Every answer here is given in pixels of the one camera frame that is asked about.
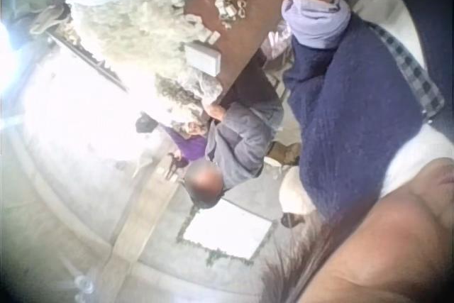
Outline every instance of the sweater sleeve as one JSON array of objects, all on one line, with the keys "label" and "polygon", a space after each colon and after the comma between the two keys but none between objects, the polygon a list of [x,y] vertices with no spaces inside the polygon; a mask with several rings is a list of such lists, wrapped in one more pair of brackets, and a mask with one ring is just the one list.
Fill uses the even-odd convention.
[{"label": "sweater sleeve", "polygon": [[204,157],[206,138],[203,136],[192,136],[185,139],[178,132],[170,127],[162,126],[166,133],[172,138],[175,145],[182,152],[182,155],[189,161],[198,160]]},{"label": "sweater sleeve", "polygon": [[293,32],[294,64],[284,76],[289,105],[304,127],[316,106],[326,70],[351,19],[344,0],[285,0],[282,15]]},{"label": "sweater sleeve", "polygon": [[326,49],[338,46],[351,11],[344,0],[284,0],[282,16],[300,44]]}]

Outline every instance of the dark hair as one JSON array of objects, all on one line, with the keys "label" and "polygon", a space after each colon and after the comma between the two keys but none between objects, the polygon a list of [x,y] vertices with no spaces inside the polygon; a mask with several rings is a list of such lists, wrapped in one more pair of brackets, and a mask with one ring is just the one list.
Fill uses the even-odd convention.
[{"label": "dark hair", "polygon": [[281,225],[287,228],[294,228],[304,222],[305,219],[303,216],[293,213],[284,213],[281,218]]},{"label": "dark hair", "polygon": [[199,195],[197,195],[197,193],[200,193],[201,189],[198,189],[197,187],[190,184],[189,186],[191,188],[188,190],[188,187],[186,187],[186,190],[189,196],[191,197],[192,203],[195,206],[199,207],[200,209],[212,209],[218,204],[219,200],[221,200],[222,197],[224,196],[224,192],[222,192],[220,193],[220,195],[213,199],[201,198]]}]

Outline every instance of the purple shirt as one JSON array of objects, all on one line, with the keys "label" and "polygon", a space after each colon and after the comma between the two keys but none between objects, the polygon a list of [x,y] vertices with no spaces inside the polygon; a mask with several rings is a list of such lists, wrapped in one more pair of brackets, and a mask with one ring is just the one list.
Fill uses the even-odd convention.
[{"label": "purple shirt", "polygon": [[301,45],[316,49],[336,48],[350,21],[345,0],[332,4],[320,0],[284,0],[282,16]]},{"label": "purple shirt", "polygon": [[191,136],[186,139],[172,128],[163,126],[167,134],[182,152],[182,156],[188,161],[195,161],[205,156],[206,138],[203,136]]}]

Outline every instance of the white card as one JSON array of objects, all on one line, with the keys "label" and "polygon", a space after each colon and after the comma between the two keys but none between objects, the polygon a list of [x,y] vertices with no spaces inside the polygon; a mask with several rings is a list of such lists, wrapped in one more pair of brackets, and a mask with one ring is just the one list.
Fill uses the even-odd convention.
[{"label": "white card", "polygon": [[236,15],[236,9],[234,5],[229,5],[226,7],[227,14],[230,17],[234,17]]},{"label": "white card", "polygon": [[221,53],[198,43],[184,46],[186,61],[192,67],[215,77],[221,71]]},{"label": "white card", "polygon": [[221,34],[218,31],[214,31],[211,37],[208,39],[209,45],[214,45],[218,39],[221,37]]}]

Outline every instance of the white flowers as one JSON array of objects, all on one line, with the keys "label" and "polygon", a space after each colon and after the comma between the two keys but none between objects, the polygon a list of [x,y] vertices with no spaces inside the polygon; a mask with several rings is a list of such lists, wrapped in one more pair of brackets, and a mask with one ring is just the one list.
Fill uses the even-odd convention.
[{"label": "white flowers", "polygon": [[[74,28],[82,46],[97,60],[104,60],[133,93],[145,96],[146,87],[150,90],[148,96],[163,97],[156,86],[151,86],[156,85],[155,75],[174,81],[169,84],[178,82],[192,93],[194,89],[202,89],[194,93],[198,99],[194,98],[191,106],[166,98],[161,108],[155,108],[169,115],[178,111],[172,120],[180,123],[194,119],[194,107],[201,108],[200,97],[208,92],[207,97],[213,99],[222,92],[216,79],[206,83],[202,73],[186,63],[184,44],[196,40],[205,27],[189,22],[182,11],[175,8],[182,1],[118,0],[97,6],[72,3]],[[145,98],[140,99],[141,103],[145,101]]]}]

